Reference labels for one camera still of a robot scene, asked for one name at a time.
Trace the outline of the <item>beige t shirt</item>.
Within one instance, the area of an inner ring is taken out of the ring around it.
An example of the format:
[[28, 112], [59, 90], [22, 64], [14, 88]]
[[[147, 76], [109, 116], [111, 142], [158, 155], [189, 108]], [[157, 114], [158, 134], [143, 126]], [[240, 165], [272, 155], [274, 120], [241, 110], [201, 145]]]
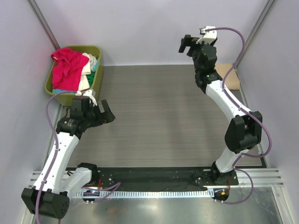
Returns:
[[[232, 64], [230, 63], [218, 63], [215, 66], [216, 71], [218, 74], [224, 78], [228, 70], [232, 67]], [[236, 70], [233, 69], [228, 77], [226, 78], [225, 85], [230, 89], [230, 90], [239, 90], [240, 89], [240, 81], [239, 78], [237, 77]]]

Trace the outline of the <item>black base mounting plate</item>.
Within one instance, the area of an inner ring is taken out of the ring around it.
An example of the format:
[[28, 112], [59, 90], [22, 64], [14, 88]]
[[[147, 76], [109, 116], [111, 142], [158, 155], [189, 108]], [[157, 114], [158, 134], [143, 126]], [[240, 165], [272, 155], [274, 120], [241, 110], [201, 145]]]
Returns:
[[74, 198], [144, 199], [179, 197], [223, 197], [239, 184], [236, 172], [216, 175], [209, 167], [99, 168], [99, 178]]

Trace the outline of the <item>cream t shirt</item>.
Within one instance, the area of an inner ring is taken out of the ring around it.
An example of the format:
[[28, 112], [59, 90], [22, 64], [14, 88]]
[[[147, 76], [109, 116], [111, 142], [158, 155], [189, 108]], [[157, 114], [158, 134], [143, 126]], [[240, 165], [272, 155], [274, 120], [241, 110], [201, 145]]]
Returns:
[[87, 90], [92, 86], [96, 67], [98, 65], [98, 59], [92, 54], [83, 53], [83, 56], [87, 57], [89, 61], [82, 69], [78, 91]]

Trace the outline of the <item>aluminium corner post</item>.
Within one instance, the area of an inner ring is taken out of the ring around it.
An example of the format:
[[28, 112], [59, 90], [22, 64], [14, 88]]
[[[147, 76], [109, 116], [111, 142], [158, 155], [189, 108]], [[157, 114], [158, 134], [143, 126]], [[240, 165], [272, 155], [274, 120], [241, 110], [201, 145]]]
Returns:
[[266, 4], [264, 5], [260, 15], [258, 16], [246, 42], [245, 42], [245, 48], [244, 48], [244, 52], [242, 53], [240, 59], [238, 60], [238, 63], [236, 66], [239, 66], [242, 59], [244, 58], [247, 50], [249, 49], [250, 45], [252, 44], [253, 40], [255, 39], [255, 37], [257, 36], [259, 30], [261, 29], [262, 25], [264, 24], [264, 22], [266, 21], [267, 17], [269, 16], [271, 10], [273, 9], [273, 7], [275, 6], [277, 0], [267, 0]]
[[48, 25], [42, 11], [40, 10], [37, 2], [35, 0], [27, 0], [28, 4], [30, 5], [33, 13], [35, 14], [35, 16], [37, 17], [39, 23], [41, 24], [43, 30], [45, 31], [50, 43], [52, 44], [53, 48], [55, 50], [59, 49], [59, 43], [56, 40], [50, 26]]

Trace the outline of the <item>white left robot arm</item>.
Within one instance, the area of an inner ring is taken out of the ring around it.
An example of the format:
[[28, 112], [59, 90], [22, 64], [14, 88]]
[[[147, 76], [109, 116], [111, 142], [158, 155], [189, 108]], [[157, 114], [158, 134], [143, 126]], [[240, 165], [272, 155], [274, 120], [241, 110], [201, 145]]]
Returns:
[[47, 161], [31, 188], [24, 188], [21, 198], [36, 221], [46, 216], [62, 219], [75, 193], [84, 186], [95, 186], [100, 180], [95, 164], [82, 162], [66, 180], [63, 179], [69, 159], [82, 134], [89, 128], [111, 123], [115, 116], [108, 102], [102, 100], [104, 111], [88, 96], [72, 99], [69, 114], [62, 117], [54, 130], [55, 143]]

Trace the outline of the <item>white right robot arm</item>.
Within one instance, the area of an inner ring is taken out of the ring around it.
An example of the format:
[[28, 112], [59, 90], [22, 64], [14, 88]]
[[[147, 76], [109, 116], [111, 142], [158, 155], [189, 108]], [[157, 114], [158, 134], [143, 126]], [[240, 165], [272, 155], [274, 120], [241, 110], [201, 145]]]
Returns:
[[189, 48], [187, 55], [192, 58], [196, 85], [222, 110], [229, 121], [225, 133], [225, 149], [211, 166], [211, 180], [217, 185], [227, 183], [233, 168], [249, 150], [261, 141], [263, 117], [243, 106], [224, 84], [215, 69], [217, 61], [216, 38], [200, 39], [185, 35], [181, 39], [179, 53]]

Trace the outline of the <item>left aluminium corner post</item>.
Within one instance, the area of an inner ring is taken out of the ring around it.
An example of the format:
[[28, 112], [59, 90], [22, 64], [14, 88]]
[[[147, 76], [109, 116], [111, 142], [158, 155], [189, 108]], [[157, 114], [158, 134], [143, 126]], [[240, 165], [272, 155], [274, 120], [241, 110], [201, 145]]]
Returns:
[[37, 17], [39, 23], [41, 24], [43, 30], [45, 31], [50, 43], [52, 44], [53, 48], [55, 50], [59, 49], [59, 43], [56, 40], [50, 26], [48, 25], [42, 11], [40, 10], [37, 2], [35, 0], [27, 0], [28, 4], [30, 5], [33, 13], [35, 14], [35, 16]]

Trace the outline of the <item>aluminium frame rail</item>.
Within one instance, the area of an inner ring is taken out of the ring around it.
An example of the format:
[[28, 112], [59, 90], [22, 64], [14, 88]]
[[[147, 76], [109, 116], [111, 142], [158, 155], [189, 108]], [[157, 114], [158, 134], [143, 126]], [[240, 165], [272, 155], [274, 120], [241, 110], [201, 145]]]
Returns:
[[201, 167], [181, 168], [99, 168], [101, 184], [109, 187], [121, 183], [122, 191], [187, 191], [200, 188], [280, 186], [283, 184], [275, 168], [249, 168], [235, 171], [222, 181], [214, 181], [211, 171]]

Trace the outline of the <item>green t shirt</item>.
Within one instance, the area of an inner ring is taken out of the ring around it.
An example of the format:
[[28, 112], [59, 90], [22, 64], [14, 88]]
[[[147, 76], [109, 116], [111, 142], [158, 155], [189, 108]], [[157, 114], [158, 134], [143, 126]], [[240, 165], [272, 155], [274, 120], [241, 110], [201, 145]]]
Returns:
[[94, 77], [95, 77], [95, 71], [92, 71], [91, 74], [86, 75], [86, 78], [87, 78], [87, 81], [88, 81], [90, 87], [93, 84]]

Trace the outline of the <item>right aluminium corner post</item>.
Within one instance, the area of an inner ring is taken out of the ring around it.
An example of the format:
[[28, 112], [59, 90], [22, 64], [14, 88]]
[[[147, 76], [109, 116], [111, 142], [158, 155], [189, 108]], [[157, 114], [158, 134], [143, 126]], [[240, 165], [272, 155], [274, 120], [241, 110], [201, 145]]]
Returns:
[[245, 42], [245, 48], [244, 48], [244, 52], [242, 53], [240, 59], [238, 60], [238, 63], [236, 66], [239, 66], [242, 59], [244, 58], [247, 50], [249, 49], [250, 45], [252, 44], [253, 40], [255, 39], [255, 37], [257, 36], [259, 30], [261, 29], [262, 25], [264, 24], [264, 22], [266, 21], [267, 17], [269, 16], [271, 10], [273, 9], [273, 7], [275, 6], [277, 0], [267, 0], [266, 4], [264, 5], [260, 15], [258, 16], [246, 42]]

